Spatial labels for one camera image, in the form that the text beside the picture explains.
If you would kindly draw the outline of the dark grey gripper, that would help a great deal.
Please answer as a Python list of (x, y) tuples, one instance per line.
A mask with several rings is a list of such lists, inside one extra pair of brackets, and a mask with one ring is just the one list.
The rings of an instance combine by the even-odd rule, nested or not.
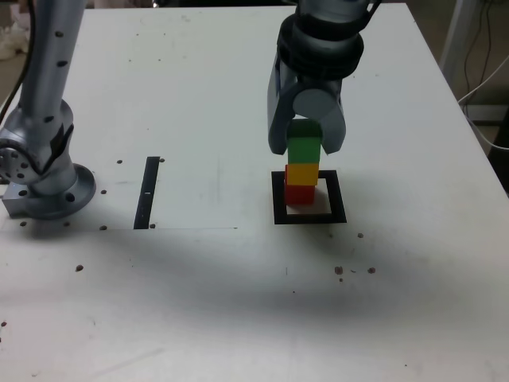
[[(306, 89), (295, 96), (298, 85)], [(320, 125), (321, 145), (326, 154), (338, 152), (346, 136), (341, 90), (342, 80), (317, 80), (296, 75), (277, 54), (270, 74), (266, 101), (271, 152), (277, 155), (286, 152), (287, 129), (295, 114)]]

